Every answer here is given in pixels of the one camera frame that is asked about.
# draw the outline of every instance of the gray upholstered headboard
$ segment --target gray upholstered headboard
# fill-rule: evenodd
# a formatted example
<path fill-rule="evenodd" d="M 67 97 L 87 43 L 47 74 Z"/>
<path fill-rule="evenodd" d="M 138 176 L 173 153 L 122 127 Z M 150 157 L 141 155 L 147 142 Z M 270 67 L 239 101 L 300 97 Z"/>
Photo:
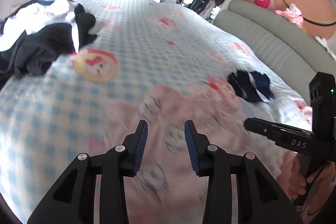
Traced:
<path fill-rule="evenodd" d="M 315 39 L 269 10 L 243 0 L 225 0 L 213 24 L 243 40 L 308 104 L 315 74 L 336 75 L 336 62 Z"/>

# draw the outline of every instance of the black jacket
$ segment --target black jacket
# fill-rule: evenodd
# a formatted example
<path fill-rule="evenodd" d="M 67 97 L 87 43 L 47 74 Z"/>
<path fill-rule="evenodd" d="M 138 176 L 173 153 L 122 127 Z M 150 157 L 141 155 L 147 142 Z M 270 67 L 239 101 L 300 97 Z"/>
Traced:
<path fill-rule="evenodd" d="M 97 38 L 95 34 L 88 34 L 96 19 L 93 15 L 85 13 L 80 4 L 75 8 L 75 15 L 81 48 Z M 16 77 L 26 74 L 43 75 L 61 54 L 74 51 L 72 26 L 68 23 L 47 25 L 30 35 L 23 32 L 9 50 L 0 53 L 0 82 L 13 74 Z"/>

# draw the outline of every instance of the pink blanket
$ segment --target pink blanket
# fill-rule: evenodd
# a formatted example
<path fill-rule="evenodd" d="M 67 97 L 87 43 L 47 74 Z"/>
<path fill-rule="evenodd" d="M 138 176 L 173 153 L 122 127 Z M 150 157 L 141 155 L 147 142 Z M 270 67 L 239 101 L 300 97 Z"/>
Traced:
<path fill-rule="evenodd" d="M 184 122 L 189 119 L 199 133 L 226 152 L 253 152 L 269 170 L 281 168 L 278 182 L 286 191 L 295 154 L 286 153 L 283 164 L 279 160 L 278 166 L 274 166 L 245 130 L 246 116 L 240 100 L 230 94 L 219 98 L 209 94 L 184 97 L 173 88 L 157 85 L 140 106 L 117 100 L 108 104 L 104 125 L 106 149 L 121 144 L 127 134 L 135 131 L 140 119 L 148 122 L 141 169 L 135 178 L 125 178 L 131 223 L 157 223 L 164 216 L 204 203 L 208 179 L 197 177 L 192 170 L 184 138 Z"/>

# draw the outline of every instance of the hand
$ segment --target hand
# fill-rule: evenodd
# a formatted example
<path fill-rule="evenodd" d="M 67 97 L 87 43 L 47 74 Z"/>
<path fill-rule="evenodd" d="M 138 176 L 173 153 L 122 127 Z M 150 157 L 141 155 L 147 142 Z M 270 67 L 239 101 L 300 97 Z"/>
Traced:
<path fill-rule="evenodd" d="M 319 177 L 316 179 L 316 181 L 319 181 L 320 184 L 317 187 L 312 200 L 310 201 L 308 211 L 309 215 L 313 215 L 318 210 L 320 210 L 327 200 L 330 184 L 335 175 L 335 169 L 335 164 L 333 162 L 327 163 Z M 312 183 L 316 175 L 319 173 L 320 168 L 316 170 L 315 173 L 311 174 L 307 179 L 305 179 L 305 177 L 299 173 L 299 170 L 300 161 L 297 156 L 295 156 L 291 169 L 291 176 L 289 178 L 288 194 L 290 199 L 296 199 L 298 195 L 304 195 L 306 193 L 305 187 L 307 183 Z"/>

